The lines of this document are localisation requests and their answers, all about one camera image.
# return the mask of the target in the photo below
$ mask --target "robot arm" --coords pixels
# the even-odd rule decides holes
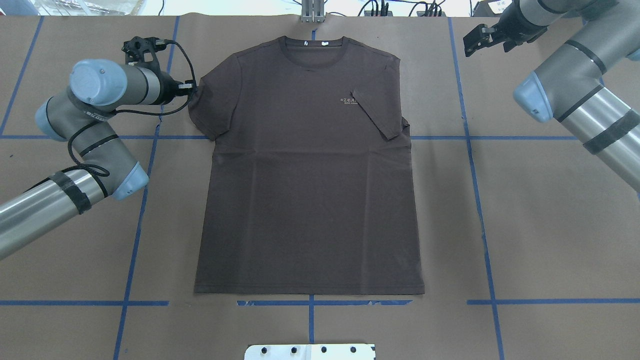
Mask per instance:
[[[514,0],[496,25],[480,24],[465,36],[465,55],[501,42],[505,52],[533,42],[570,10],[586,25],[529,75],[514,98],[540,122],[555,117],[640,192],[640,115],[600,82],[624,57],[640,60],[639,1]]]
[[[195,92],[192,80],[180,83],[162,72],[156,51],[171,40],[134,37],[125,42],[128,65],[110,60],[82,60],[69,77],[70,86],[36,112],[38,127],[52,139],[67,142],[76,166],[61,170],[21,196],[0,205],[0,259],[112,195],[122,200],[148,183],[147,173],[107,120],[120,112],[167,115],[183,109]],[[177,44],[182,53],[184,50]],[[153,60],[143,61],[145,53]],[[184,54],[189,66],[191,62]],[[179,109],[165,114],[116,110],[121,105],[167,104],[187,95]],[[81,163],[72,149],[80,155]]]

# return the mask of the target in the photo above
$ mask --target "white metal plate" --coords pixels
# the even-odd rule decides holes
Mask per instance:
[[[498,0],[488,3],[493,13],[503,13],[507,6],[511,5],[511,0]]]
[[[251,345],[244,360],[375,360],[375,344]]]

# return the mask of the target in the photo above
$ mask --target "metal bracket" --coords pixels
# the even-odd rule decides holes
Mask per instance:
[[[324,0],[301,0],[302,22],[324,22]]]
[[[252,345],[244,360],[375,360],[373,344]]]

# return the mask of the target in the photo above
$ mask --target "printed logo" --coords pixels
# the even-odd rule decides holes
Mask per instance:
[[[340,101],[342,101],[344,104],[358,104],[358,102],[356,101],[356,99],[350,97],[350,98],[343,98],[340,99]]]

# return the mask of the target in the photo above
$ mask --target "black tape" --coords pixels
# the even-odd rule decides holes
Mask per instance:
[[[91,150],[94,150],[96,147],[106,143],[106,142],[110,142],[113,139],[117,139],[118,135],[117,134],[113,134],[111,136],[107,136],[105,138],[103,138],[102,140],[96,141],[93,144],[89,145],[86,147],[85,150],[82,150],[81,152],[79,152],[80,157],[84,157],[84,155],[87,155]]]
[[[57,173],[49,176],[54,183],[56,183],[62,191],[64,191],[69,199],[76,206],[78,213],[82,215],[85,211],[91,209],[91,202],[85,193],[77,187],[69,176],[65,173],[58,171]]]
[[[551,9],[551,8],[550,8],[550,7],[548,7],[545,3],[543,3],[543,2],[542,2],[542,0],[538,0],[538,4],[540,4],[540,6],[541,6],[543,9],[545,9],[546,11],[548,11],[548,12],[550,12],[550,13],[554,13],[554,14],[557,14],[557,15],[561,15],[561,14],[564,14],[564,13],[565,13],[565,12],[559,12],[559,11],[556,11],[556,10]]]
[[[591,154],[596,155],[612,143],[620,140],[622,136],[629,134],[629,131],[633,130],[633,128],[638,126],[638,124],[640,124],[640,115],[638,115],[635,110],[631,109],[623,117],[618,119],[618,121],[611,124],[609,128],[602,131],[600,134],[597,134],[593,139],[587,141],[582,146],[584,146],[584,148]]]
[[[593,61],[593,63],[598,66],[598,69],[600,69],[600,72],[602,73],[602,75],[604,75],[605,72],[607,72],[607,67],[604,65],[604,62],[602,62],[602,59],[600,59],[598,55],[596,55],[593,51],[589,50],[588,47],[580,44],[575,40],[567,40],[565,44],[571,45],[574,48],[582,51],[586,56],[589,56],[589,59],[591,59],[591,61]]]
[[[91,106],[85,102],[83,102],[82,100],[78,99],[76,97],[76,95],[74,94],[73,91],[71,91],[71,86],[67,87],[67,97],[69,98],[69,101],[71,101],[71,103],[81,112],[83,112],[86,116],[101,121],[101,122],[105,122],[109,119],[111,119],[112,117],[114,117],[116,115],[115,111],[111,111],[111,112],[106,112],[106,111],[101,111],[98,110],[97,108],[95,108],[94,106]]]
[[[583,98],[578,100],[578,102],[576,102],[571,108],[569,108],[569,110],[567,110],[564,114],[562,114],[562,116],[556,118],[558,120],[558,122],[562,122],[569,115],[571,115],[577,108],[581,107],[585,102],[587,102],[587,100],[589,100],[592,96],[597,94],[602,89],[604,89],[604,86],[602,84],[599,84],[598,86],[596,86],[595,89],[593,89],[587,95],[585,95]]]

